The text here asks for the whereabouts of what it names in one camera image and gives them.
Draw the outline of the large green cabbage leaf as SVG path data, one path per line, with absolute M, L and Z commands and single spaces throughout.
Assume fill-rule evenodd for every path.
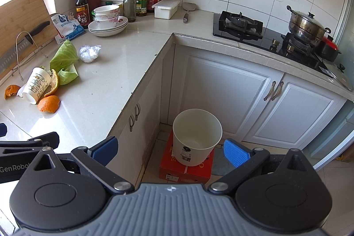
M 79 57 L 75 46 L 71 41 L 65 40 L 50 61 L 50 69 L 54 69 L 58 73 L 60 70 L 74 64 L 77 60 L 79 60 Z

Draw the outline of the stainless steel pot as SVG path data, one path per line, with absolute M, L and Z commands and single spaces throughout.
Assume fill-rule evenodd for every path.
M 308 14 L 301 11 L 295 11 L 288 5 L 287 10 L 291 12 L 289 21 L 289 31 L 294 37 L 308 45 L 317 47 L 322 41 L 324 35 L 330 34 L 332 30 L 329 27 L 322 26 L 315 18 L 314 14 Z

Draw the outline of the curled green cabbage leaf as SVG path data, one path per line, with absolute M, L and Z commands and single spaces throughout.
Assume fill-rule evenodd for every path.
M 63 86 L 68 83 L 71 83 L 73 80 L 75 80 L 78 77 L 78 73 L 76 71 L 76 68 L 74 64 L 70 65 L 69 67 L 65 69 L 61 69 L 58 73 L 59 77 L 59 85 Z

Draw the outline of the long orange peel strip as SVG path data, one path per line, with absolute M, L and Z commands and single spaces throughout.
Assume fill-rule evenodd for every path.
M 59 77 L 57 72 L 54 69 L 51 69 L 51 83 L 50 83 L 50 90 L 44 94 L 44 97 L 48 97 L 54 95 L 59 86 Z

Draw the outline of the orange peel front piece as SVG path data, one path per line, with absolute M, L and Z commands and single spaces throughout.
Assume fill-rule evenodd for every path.
M 41 112 L 55 113 L 59 108 L 60 102 L 56 95 L 51 95 L 41 99 L 37 107 Z

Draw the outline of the white trash bucket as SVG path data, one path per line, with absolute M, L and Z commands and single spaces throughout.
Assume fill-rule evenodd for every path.
M 222 125 L 212 113 L 197 108 L 185 110 L 173 121 L 173 155 L 182 165 L 200 165 L 222 136 Z

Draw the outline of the right cabinet door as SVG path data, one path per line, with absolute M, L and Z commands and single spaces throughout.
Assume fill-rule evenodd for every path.
M 303 149 L 345 102 L 344 97 L 328 89 L 285 74 L 243 140 L 283 149 Z

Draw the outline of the printed paper cup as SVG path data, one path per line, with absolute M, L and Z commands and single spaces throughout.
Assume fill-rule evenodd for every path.
M 30 104 L 35 105 L 51 82 L 51 76 L 46 70 L 39 67 L 34 68 L 23 89 L 22 97 Z

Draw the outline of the orange peel piece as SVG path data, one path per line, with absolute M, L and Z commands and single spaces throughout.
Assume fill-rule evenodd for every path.
M 41 99 L 37 107 L 41 112 L 55 113 L 59 108 L 60 102 L 56 95 L 51 95 Z
M 16 95 L 20 89 L 20 86 L 16 84 L 9 85 L 4 91 L 4 98 L 7 99 L 13 95 Z

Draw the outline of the clear plastic bag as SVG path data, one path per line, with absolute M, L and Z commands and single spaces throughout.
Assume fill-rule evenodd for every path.
M 83 46 L 79 50 L 79 59 L 91 63 L 98 57 L 100 50 L 101 46 Z

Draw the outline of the left cabinet door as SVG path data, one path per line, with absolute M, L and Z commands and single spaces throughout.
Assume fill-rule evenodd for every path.
M 168 122 L 184 110 L 206 110 L 220 121 L 224 138 L 242 141 L 283 75 L 232 56 L 177 45 Z

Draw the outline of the bamboo cutting board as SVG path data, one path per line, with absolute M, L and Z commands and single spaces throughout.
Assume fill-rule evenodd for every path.
M 58 34 L 44 0 L 12 0 L 1 5 L 1 56 L 14 47 L 16 37 L 21 31 L 30 32 L 44 21 L 49 21 L 50 25 L 38 35 L 33 36 L 39 47 L 51 42 Z M 19 53 L 20 59 L 23 56 L 30 56 L 34 50 L 36 50 L 34 44 L 27 47 Z M 1 73 L 1 78 L 4 78 L 15 67 L 16 60 L 4 73 Z

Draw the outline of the stacked white plates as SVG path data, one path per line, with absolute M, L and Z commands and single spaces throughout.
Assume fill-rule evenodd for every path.
M 114 36 L 121 33 L 128 25 L 128 19 L 117 16 L 109 20 L 95 20 L 88 25 L 88 31 L 98 37 Z

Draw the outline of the blue white salt bag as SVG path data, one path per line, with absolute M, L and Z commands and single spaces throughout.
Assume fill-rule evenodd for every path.
M 55 36 L 57 44 L 62 44 L 65 40 L 73 40 L 84 34 L 82 25 L 75 19 L 69 19 L 66 15 L 55 14 L 51 17 L 58 34 Z

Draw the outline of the metal spatula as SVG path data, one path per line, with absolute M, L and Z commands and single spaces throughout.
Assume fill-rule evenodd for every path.
M 183 23 L 188 23 L 189 21 L 189 13 L 196 9 L 196 4 L 190 2 L 183 2 L 182 8 L 185 10 L 185 14 L 183 17 Z

